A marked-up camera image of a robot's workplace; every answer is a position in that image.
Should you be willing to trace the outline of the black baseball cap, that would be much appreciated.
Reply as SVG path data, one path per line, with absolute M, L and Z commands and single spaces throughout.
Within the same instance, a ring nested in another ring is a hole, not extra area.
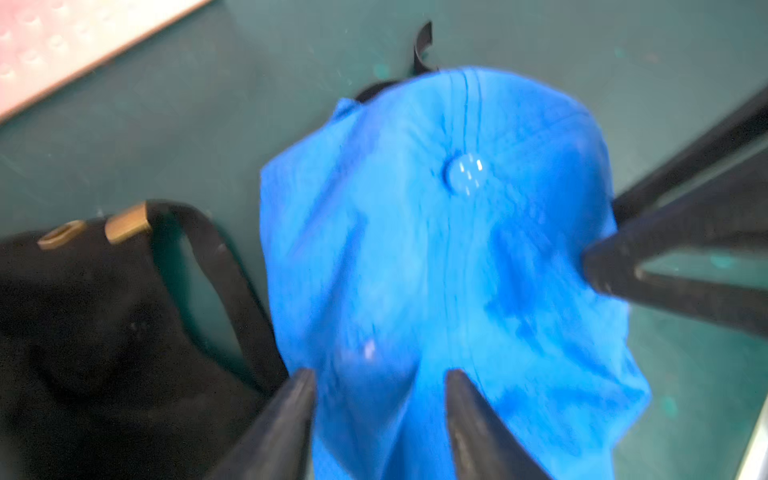
M 186 333 L 153 258 L 166 219 L 218 294 L 249 381 Z M 238 260 L 190 205 L 148 201 L 1 241 L 5 479 L 201 479 L 287 376 Z

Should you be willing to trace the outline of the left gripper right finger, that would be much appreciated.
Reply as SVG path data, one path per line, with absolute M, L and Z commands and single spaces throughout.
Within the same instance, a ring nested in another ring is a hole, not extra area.
M 550 480 L 464 371 L 447 371 L 444 385 L 446 424 L 458 479 Z

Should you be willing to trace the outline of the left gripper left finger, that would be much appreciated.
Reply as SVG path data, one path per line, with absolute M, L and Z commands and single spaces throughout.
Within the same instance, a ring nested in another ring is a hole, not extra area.
M 295 372 L 271 398 L 208 479 L 305 480 L 314 477 L 315 372 Z

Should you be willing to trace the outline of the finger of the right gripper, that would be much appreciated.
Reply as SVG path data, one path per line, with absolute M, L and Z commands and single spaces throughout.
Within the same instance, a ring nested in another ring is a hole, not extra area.
M 618 229 L 581 256 L 596 291 L 747 332 L 767 333 L 764 290 L 646 273 L 644 261 L 677 247 L 767 250 L 767 151 L 761 149 L 667 205 L 668 192 L 767 133 L 761 89 L 612 203 Z

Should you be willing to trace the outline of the blue baseball cap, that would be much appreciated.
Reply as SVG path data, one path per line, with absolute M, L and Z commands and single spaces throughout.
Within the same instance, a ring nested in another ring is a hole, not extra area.
M 613 477 L 651 394 L 627 305 L 582 276 L 616 228 L 587 108 L 504 71 L 421 75 L 341 100 L 260 194 L 279 351 L 317 376 L 317 478 L 453 478 L 454 368 L 551 477 Z

